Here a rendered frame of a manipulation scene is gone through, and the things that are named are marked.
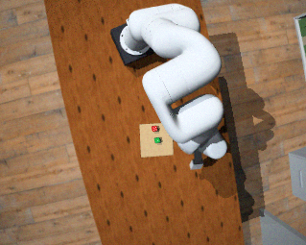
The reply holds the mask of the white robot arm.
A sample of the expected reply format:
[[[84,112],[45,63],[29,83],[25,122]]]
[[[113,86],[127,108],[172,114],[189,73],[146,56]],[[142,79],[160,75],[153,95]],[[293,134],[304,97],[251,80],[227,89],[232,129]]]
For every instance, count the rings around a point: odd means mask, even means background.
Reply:
[[[127,53],[142,55],[151,47],[158,56],[171,59],[148,71],[142,84],[168,135],[186,154],[194,152],[191,170],[202,168],[202,154],[222,158],[227,144],[215,129],[224,117],[222,101],[202,94],[175,109],[171,106],[211,83],[222,69],[218,51],[200,33],[197,14],[180,4],[168,4],[132,12],[126,21],[120,43]]]

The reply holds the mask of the beige flat mat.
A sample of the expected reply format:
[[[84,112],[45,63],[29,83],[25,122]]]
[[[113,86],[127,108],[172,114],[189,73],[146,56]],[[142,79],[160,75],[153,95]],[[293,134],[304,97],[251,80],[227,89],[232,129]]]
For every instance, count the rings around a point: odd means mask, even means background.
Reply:
[[[152,126],[156,126],[157,131],[153,132]],[[141,158],[174,154],[173,139],[168,135],[162,123],[139,124],[139,128]],[[159,143],[154,142],[156,137],[159,137]]]

